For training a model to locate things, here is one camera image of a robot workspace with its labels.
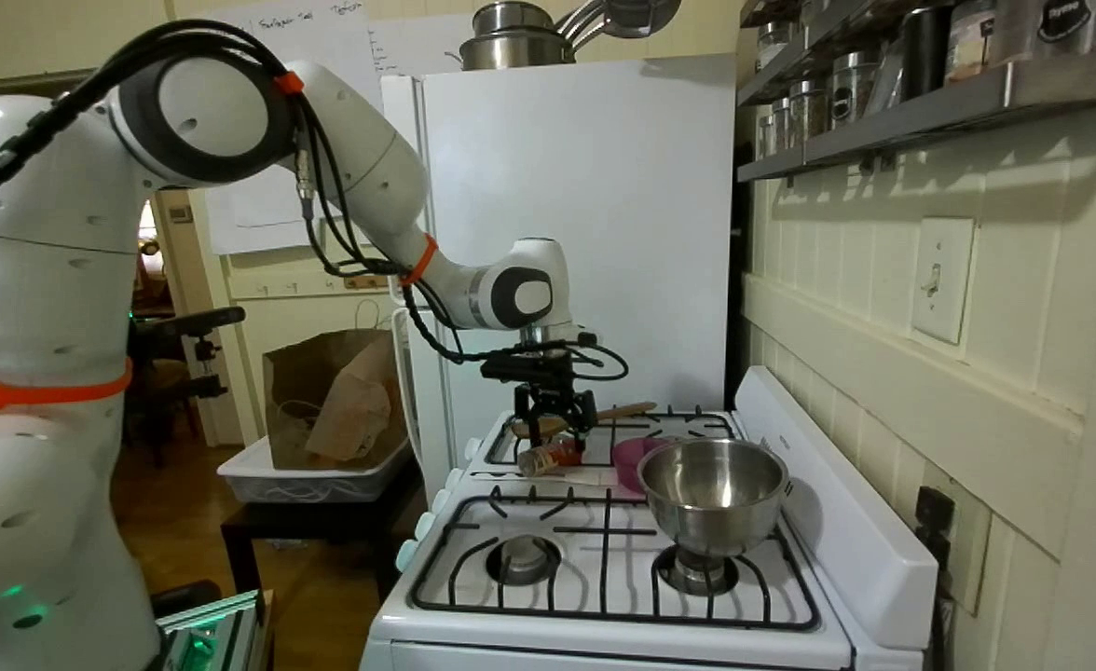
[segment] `white refrigerator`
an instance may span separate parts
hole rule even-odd
[[[383,80],[383,115],[428,167],[427,228],[464,265],[555,240],[576,321],[632,361],[612,403],[725,408],[735,61],[628,61]],[[453,366],[396,312],[427,492],[510,416],[515,389]],[[466,351],[515,343],[466,331]]]

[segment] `stove burner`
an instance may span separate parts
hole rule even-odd
[[[658,556],[654,569],[680,592],[721,595],[739,584],[739,567],[721,556],[695,556],[688,547],[666,547]]]
[[[545,536],[507,536],[484,556],[484,576],[505,584],[537,584],[558,567],[558,547]]]

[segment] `wall outlet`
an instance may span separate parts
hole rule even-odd
[[[926,220],[919,250],[912,330],[962,341],[972,220]]]
[[[950,561],[949,561],[949,576],[941,576],[941,581],[953,595],[957,608],[977,615],[981,592],[983,592],[992,511],[936,465],[926,469],[926,489],[936,489],[953,505],[953,518],[950,518],[950,533],[949,533]]]

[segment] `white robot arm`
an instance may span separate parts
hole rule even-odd
[[[148,29],[58,105],[0,100],[0,669],[153,660],[147,588],[109,515],[137,214],[157,187],[269,164],[294,167],[305,210],[355,218],[383,254],[363,265],[427,287],[445,323],[522,330],[481,366],[522,384],[522,416],[594,426],[594,394],[571,389],[587,336],[555,241],[484,269],[448,261],[415,228],[415,149],[355,88],[220,23]]]

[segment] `gas stove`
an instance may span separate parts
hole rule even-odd
[[[798,481],[735,561],[688,556],[617,476],[617,445],[739,436]],[[404,553],[363,669],[922,669],[936,562],[802,408],[755,371],[739,409],[612,416],[568,476],[517,476],[497,420]]]

